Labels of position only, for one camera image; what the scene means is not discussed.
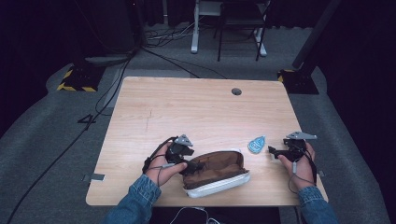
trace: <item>denim jacket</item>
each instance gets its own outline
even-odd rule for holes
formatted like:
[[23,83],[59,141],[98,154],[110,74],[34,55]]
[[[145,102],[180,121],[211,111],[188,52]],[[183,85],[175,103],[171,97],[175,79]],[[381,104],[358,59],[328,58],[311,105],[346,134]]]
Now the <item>denim jacket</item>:
[[[120,203],[108,212],[103,223],[149,223],[151,207],[160,195],[160,188],[146,175],[141,175]],[[317,187],[301,189],[299,199],[307,223],[338,223]]]

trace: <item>gray carpet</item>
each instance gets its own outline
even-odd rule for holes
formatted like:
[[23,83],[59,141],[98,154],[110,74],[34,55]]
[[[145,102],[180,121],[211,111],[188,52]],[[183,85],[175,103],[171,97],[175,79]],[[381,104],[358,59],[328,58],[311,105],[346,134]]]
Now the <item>gray carpet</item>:
[[[219,73],[176,62],[198,77],[276,80],[278,70],[291,68],[310,34],[309,29],[267,30],[264,40],[267,57],[256,62],[253,44],[230,45],[224,48],[221,62],[217,62],[218,43],[212,38],[213,32],[201,31],[197,54],[190,54],[190,35],[150,50]],[[69,66],[50,77],[49,94],[29,108],[0,139],[0,223],[7,222],[24,192],[84,129],[85,125],[77,121],[88,114],[95,115],[95,107],[100,109],[104,105],[106,91],[120,68],[120,65],[107,68],[98,92],[56,91]],[[129,63],[126,76],[134,76],[136,71],[158,74],[162,70],[158,76],[188,76],[173,64],[142,50]],[[322,181],[330,204],[341,223],[389,223],[375,178],[327,96],[326,80],[318,69],[313,79],[320,95],[295,94],[290,95],[290,101],[303,131],[318,136],[312,144],[318,169],[325,174]],[[112,108],[104,112],[111,114]],[[85,203],[88,183],[81,178],[94,170],[109,121],[110,116],[99,116],[28,194],[12,223],[100,222],[109,207]],[[292,208],[280,208],[280,214],[282,223],[296,223]]]

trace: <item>person's right hand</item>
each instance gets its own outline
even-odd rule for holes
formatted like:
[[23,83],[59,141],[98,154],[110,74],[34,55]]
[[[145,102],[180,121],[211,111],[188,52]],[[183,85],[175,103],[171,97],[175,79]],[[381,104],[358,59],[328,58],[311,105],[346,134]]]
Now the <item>person's right hand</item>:
[[[306,143],[306,150],[311,154],[313,161],[315,159],[315,150],[309,143]],[[283,155],[279,155],[278,158],[288,170],[291,181],[294,183],[298,190],[309,186],[315,186],[314,177],[312,176],[312,168],[306,156],[302,156],[300,160],[297,161],[297,172],[295,174],[297,176],[293,174],[293,163],[291,161],[289,161]]]

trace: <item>wooden table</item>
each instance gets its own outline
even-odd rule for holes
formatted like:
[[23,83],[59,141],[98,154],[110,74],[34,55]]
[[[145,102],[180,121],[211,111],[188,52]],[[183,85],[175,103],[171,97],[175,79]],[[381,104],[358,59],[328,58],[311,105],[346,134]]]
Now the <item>wooden table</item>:
[[[241,95],[233,95],[238,88]],[[290,100],[277,81],[126,77],[116,102],[87,204],[115,205],[141,176],[143,161],[171,136],[186,134],[193,157],[240,148],[251,179],[245,185],[192,199],[184,192],[182,176],[161,187],[156,206],[284,206],[299,204],[288,188],[288,174],[268,153],[268,146],[284,148],[283,138],[300,131]],[[248,150],[248,142],[265,135],[265,149]],[[320,178],[318,186],[327,200]]]

